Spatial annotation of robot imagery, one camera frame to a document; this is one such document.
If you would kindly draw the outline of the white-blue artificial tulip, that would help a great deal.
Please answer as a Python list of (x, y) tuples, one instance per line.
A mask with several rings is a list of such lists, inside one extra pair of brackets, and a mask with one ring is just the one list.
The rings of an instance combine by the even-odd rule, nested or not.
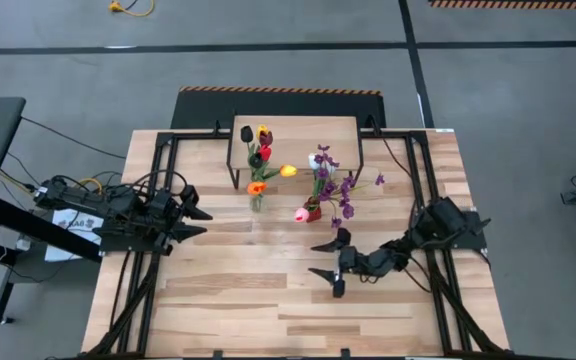
[(318, 154), (315, 153), (310, 153), (308, 156), (309, 166), (313, 170), (312, 197), (316, 197), (319, 194), (319, 188), (320, 188), (319, 170), (321, 168), (321, 163), (317, 161), (317, 157)]

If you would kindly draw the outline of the wooden shelf with black frame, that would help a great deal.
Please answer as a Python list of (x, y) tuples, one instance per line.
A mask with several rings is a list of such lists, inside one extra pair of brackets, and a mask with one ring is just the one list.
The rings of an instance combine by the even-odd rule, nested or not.
[(249, 125), (257, 140), (257, 127), (266, 125), (272, 132), (272, 154), (267, 168), (292, 165), (310, 168), (308, 155), (318, 145), (330, 147), (329, 154), (340, 163), (339, 170), (357, 177), (364, 166), (360, 129), (354, 116), (236, 115), (228, 139), (226, 166), (233, 186), (239, 187), (240, 174), (248, 174), (248, 149), (240, 138), (240, 129)]

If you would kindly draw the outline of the white paper sheet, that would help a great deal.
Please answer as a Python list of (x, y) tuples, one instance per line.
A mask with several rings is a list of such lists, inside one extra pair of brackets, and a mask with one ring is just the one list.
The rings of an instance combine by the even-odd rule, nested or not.
[[(73, 209), (55, 210), (52, 215), (52, 223), (58, 225), (79, 237), (86, 239), (96, 245), (101, 243), (99, 235), (93, 230), (103, 225), (102, 218), (86, 214)], [(49, 263), (78, 260), (80, 256), (48, 245), (44, 260)]]

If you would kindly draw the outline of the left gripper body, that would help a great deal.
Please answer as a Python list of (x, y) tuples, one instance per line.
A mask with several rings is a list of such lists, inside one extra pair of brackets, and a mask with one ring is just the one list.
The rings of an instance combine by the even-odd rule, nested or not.
[(179, 223), (180, 215), (179, 204), (170, 192), (156, 192), (149, 202), (150, 232), (157, 236), (158, 231)]

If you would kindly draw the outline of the red glass vase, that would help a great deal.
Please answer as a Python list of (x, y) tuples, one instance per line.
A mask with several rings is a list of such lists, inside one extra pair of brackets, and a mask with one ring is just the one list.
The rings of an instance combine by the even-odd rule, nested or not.
[(308, 212), (307, 223), (317, 221), (322, 216), (320, 200), (317, 196), (309, 197), (303, 208)]

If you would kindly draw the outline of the black metal table frame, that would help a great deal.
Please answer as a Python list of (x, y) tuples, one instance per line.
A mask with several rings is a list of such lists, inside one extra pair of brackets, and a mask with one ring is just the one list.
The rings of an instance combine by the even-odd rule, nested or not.
[[(426, 135), (438, 193), (462, 209), (476, 210), (452, 129), (385, 129)], [(431, 294), (405, 273), (376, 284), (346, 280), (346, 294), (335, 299), (327, 283), (309, 267), (331, 268), (334, 255), (311, 246), (332, 240), (331, 205), (313, 223), (293, 220), (312, 188), (311, 170), (271, 180), (263, 211), (249, 208), (242, 170), (233, 187), (227, 169), (228, 136), (214, 139), (203, 130), (135, 130), (122, 182), (151, 170), (159, 133), (182, 139), (175, 170), (193, 184), (198, 208), (212, 221), (190, 221), (208, 231), (174, 245), (160, 261), (146, 339), (146, 357), (203, 357), (222, 350), (226, 357), (430, 356), (442, 353)], [(355, 217), (342, 226), (352, 244), (367, 253), (403, 235), (413, 202), (412, 180), (392, 160), (382, 140), (362, 140), (364, 167), (358, 186), (386, 183), (353, 192)], [(471, 250), (453, 250), (464, 305), (489, 338), (509, 348), (490, 268)], [(125, 255), (104, 256), (81, 351), (91, 350), (109, 330), (112, 305)]]

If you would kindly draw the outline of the striped hazard floor strip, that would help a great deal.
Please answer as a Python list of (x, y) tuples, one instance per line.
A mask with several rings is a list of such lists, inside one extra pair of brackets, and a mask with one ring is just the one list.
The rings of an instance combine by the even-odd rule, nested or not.
[(429, 0), (432, 8), (576, 10), (576, 0)]

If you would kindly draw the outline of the black floor mat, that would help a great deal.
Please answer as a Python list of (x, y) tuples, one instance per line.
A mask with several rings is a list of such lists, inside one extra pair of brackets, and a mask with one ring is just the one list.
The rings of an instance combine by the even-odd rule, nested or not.
[(235, 115), (355, 116), (386, 125), (377, 90), (250, 86), (184, 86), (178, 94), (172, 129), (228, 128)]

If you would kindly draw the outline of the purple artificial flower bunch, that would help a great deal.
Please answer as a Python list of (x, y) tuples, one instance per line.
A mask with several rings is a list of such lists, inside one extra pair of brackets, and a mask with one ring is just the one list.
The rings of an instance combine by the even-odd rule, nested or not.
[(351, 204), (351, 193), (358, 186), (358, 180), (353, 175), (343, 178), (336, 178), (334, 173), (340, 168), (330, 154), (330, 147), (327, 145), (317, 146), (317, 161), (321, 163), (319, 170), (320, 188), (317, 197), (322, 203), (329, 203), (333, 208), (331, 217), (331, 227), (339, 228), (344, 220), (350, 220), (355, 215), (355, 209)]

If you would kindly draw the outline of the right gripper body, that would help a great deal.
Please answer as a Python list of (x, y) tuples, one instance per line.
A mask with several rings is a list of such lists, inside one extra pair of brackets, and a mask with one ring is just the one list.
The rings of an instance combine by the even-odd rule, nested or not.
[(380, 248), (363, 254), (354, 246), (347, 246), (339, 252), (339, 269), (343, 273), (385, 276), (391, 271), (401, 271), (402, 262), (398, 253), (391, 249)]

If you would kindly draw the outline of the black floor tape strip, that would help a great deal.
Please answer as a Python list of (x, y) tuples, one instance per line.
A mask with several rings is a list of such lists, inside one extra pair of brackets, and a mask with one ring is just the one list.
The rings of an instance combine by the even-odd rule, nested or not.
[(407, 0), (398, 0), (402, 25), (405, 33), (405, 42), (410, 59), (414, 85), (417, 93), (422, 124), (425, 128), (434, 128), (435, 122), (430, 105), (430, 99), (427, 92), (427, 86), (424, 79), (421, 59), (415, 38), (414, 27), (410, 14)]
[(500, 42), (311, 42), (203, 45), (135, 45), (99, 47), (17, 47), (0, 48), (0, 55), (89, 55), (206, 52), (272, 52), (325, 50), (399, 50), (399, 49), (539, 49), (576, 48), (576, 40), (500, 41)]

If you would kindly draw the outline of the yellow-red artificial tulip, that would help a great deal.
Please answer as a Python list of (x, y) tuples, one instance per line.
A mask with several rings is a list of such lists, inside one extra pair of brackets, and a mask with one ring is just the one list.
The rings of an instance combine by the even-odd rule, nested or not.
[(266, 181), (277, 175), (282, 177), (292, 177), (298, 173), (298, 169), (292, 165), (282, 165), (278, 169), (270, 170), (268, 173), (262, 176), (263, 180)]

